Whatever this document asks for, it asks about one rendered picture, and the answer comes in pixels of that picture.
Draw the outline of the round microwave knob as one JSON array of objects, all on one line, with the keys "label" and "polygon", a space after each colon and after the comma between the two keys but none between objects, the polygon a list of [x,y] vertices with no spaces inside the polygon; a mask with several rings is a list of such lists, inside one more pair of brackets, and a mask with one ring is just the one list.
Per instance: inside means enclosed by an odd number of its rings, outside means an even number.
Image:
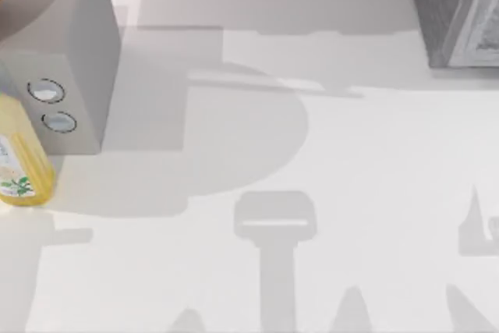
[{"label": "round microwave knob", "polygon": [[48,78],[28,82],[27,90],[31,97],[42,103],[55,104],[65,98],[63,86]]},{"label": "round microwave knob", "polygon": [[71,133],[77,127],[76,119],[66,112],[52,112],[41,116],[43,124],[56,133]]}]

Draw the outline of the grey cabinet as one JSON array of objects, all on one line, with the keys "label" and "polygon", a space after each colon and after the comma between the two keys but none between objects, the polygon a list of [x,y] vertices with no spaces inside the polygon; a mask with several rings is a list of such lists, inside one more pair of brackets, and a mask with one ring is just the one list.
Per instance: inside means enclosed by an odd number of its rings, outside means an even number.
[{"label": "grey cabinet", "polygon": [[499,0],[413,0],[432,68],[499,68]]}]

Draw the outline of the yellow bottle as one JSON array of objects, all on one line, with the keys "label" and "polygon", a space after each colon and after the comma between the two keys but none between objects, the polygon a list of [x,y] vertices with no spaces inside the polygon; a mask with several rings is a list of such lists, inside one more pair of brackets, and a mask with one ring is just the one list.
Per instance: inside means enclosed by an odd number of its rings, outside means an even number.
[{"label": "yellow bottle", "polygon": [[0,200],[40,206],[55,191],[55,170],[22,103],[0,92]]}]

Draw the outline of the pale microwave oven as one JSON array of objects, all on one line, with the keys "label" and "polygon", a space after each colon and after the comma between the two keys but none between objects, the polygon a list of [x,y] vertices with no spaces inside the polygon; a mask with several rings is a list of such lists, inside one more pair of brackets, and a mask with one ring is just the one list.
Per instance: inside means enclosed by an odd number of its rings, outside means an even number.
[{"label": "pale microwave oven", "polygon": [[[18,98],[49,154],[101,150],[119,67],[121,38],[111,0],[0,0],[0,89]],[[55,104],[29,94],[27,83],[48,78],[65,90]],[[56,133],[43,114],[77,121]]]}]

